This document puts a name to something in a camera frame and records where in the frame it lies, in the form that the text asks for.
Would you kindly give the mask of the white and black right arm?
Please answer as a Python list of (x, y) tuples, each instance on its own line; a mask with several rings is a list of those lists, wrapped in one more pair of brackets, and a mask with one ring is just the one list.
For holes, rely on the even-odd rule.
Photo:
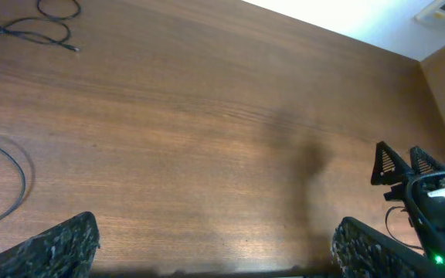
[(387, 202), (402, 202), (425, 256), (445, 267), (445, 164), (422, 148), (409, 150), (406, 163), (386, 142), (375, 146), (372, 185), (389, 185)]

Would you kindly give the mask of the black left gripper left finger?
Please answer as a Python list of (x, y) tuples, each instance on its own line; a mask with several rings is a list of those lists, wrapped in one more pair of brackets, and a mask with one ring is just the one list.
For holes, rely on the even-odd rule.
[(88, 277), (100, 234), (82, 212), (0, 253), (0, 277)]

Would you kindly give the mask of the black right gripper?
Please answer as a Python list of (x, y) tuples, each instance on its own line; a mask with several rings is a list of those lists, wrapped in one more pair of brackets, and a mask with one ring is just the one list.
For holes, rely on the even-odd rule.
[(445, 188), (444, 164), (418, 146), (409, 150), (409, 156), (411, 167), (385, 141), (375, 146), (371, 185), (392, 185), (384, 194), (387, 202), (405, 202), (415, 194)]

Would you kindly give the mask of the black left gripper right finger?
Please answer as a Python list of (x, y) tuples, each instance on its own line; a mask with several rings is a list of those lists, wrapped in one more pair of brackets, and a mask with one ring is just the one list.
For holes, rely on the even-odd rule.
[(445, 278), (445, 266), (353, 217), (336, 228), (331, 251), (345, 277)]

